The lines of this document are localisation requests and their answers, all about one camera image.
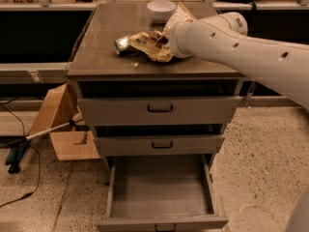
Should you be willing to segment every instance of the concrete floor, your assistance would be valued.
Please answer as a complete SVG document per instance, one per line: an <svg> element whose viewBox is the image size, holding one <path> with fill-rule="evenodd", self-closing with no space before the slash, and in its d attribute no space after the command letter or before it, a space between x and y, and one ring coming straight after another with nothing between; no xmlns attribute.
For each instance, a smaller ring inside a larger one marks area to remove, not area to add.
<svg viewBox="0 0 309 232"><path fill-rule="evenodd" d="M16 112L31 127L36 112ZM0 134L21 135L21 125L0 112ZM309 184L309 116L299 107L238 108L211 169L222 232L282 232ZM97 231L104 218L108 173L100 159L58 161L49 139L34 139L40 152L38 190L0 208L0 231ZM0 149L0 205L34 190L38 155L29 149L21 172L9 174Z"/></svg>

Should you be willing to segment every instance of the gray cabinet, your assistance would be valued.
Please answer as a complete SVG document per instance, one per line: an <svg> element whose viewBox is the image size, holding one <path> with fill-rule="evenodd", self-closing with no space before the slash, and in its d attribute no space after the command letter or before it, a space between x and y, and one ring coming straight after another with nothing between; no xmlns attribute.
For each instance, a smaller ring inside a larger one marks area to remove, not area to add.
<svg viewBox="0 0 309 232"><path fill-rule="evenodd" d="M196 16L210 9L186 6ZM222 228L228 219L216 208L210 167L243 76L196 58L160 65L143 54L117 56L113 41L125 32L159 27L145 12L146 3L99 5L68 72L98 152L109 160L107 219L98 229Z"/></svg>

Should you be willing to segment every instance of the bowl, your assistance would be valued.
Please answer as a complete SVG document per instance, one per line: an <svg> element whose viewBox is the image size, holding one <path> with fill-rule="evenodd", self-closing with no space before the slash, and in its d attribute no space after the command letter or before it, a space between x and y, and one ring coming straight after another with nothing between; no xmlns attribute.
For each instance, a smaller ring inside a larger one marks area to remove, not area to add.
<svg viewBox="0 0 309 232"><path fill-rule="evenodd" d="M176 10L176 4L167 0L155 0L147 4L149 15L156 23L166 23Z"/></svg>

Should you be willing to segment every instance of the white robotic arm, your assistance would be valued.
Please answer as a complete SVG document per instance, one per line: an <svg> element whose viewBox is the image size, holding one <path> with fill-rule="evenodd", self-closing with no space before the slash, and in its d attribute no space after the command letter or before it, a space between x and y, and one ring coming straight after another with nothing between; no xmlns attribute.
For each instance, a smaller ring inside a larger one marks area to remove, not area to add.
<svg viewBox="0 0 309 232"><path fill-rule="evenodd" d="M309 45L247 37L239 13L218 14L171 28L174 56L227 65L309 109Z"/></svg>

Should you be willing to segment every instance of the drawer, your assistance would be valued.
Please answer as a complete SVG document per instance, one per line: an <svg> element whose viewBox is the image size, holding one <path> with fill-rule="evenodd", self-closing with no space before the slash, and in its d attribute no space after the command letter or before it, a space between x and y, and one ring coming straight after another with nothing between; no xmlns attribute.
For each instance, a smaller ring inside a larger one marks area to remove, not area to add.
<svg viewBox="0 0 309 232"><path fill-rule="evenodd" d="M99 231L222 228L204 155L114 158Z"/></svg>
<svg viewBox="0 0 309 232"><path fill-rule="evenodd" d="M175 125L230 123L239 97L82 99L88 125Z"/></svg>
<svg viewBox="0 0 309 232"><path fill-rule="evenodd" d="M103 157L182 154L215 154L223 135L119 136L97 137L95 144Z"/></svg>

